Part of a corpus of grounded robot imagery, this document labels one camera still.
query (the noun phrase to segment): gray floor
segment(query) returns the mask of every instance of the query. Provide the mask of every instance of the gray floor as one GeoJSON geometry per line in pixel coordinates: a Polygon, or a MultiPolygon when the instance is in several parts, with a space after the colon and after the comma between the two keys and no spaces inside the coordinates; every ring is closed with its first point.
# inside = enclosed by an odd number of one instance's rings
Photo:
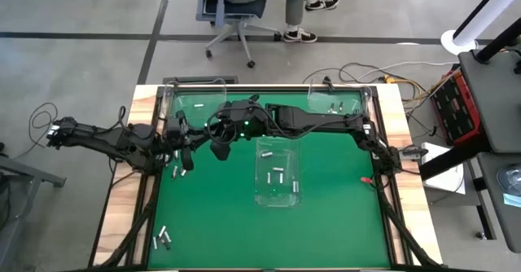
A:
{"type": "MultiPolygon", "coordinates": [[[[343,0],[335,11],[306,15],[303,26],[321,36],[438,38],[455,29],[480,0],[343,0]]],[[[195,22],[195,0],[169,0],[161,32],[214,34],[208,23],[195,22]]],[[[283,0],[269,0],[260,24],[283,29],[283,0]]],[[[0,0],[0,32],[151,33],[160,0],[0,0]]],[[[521,16],[517,0],[481,36],[495,37],[521,16]]],[[[54,102],[59,116],[110,125],[120,105],[128,106],[138,81],[148,41],[0,39],[0,141],[7,153],[30,147],[28,117],[39,104],[54,102]]],[[[450,62],[457,59],[441,46],[318,43],[312,46],[250,43],[257,67],[246,67],[240,43],[227,42],[204,56],[202,42],[159,42],[147,84],[164,77],[235,75],[242,83],[299,83],[321,68],[348,62],[385,66],[401,61],[450,62]]],[[[431,86],[449,66],[393,69],[431,86]]],[[[355,76],[366,70],[350,68],[355,76]]],[[[329,75],[336,79],[334,70],[329,75]]],[[[366,78],[370,81],[378,73],[366,78]]],[[[410,90],[402,88],[403,96],[410,90]]],[[[431,127],[431,107],[414,114],[431,127]]],[[[411,121],[413,136],[425,133],[411,121]]],[[[443,143],[423,136],[416,143],[443,143]]],[[[60,151],[36,147],[20,161],[67,177],[63,189],[43,186],[24,230],[14,271],[71,270],[86,266],[107,192],[107,157],[80,148],[60,151]]],[[[479,220],[473,208],[431,209],[444,263],[452,267],[517,271],[521,257],[504,241],[473,237],[479,220]]]]}

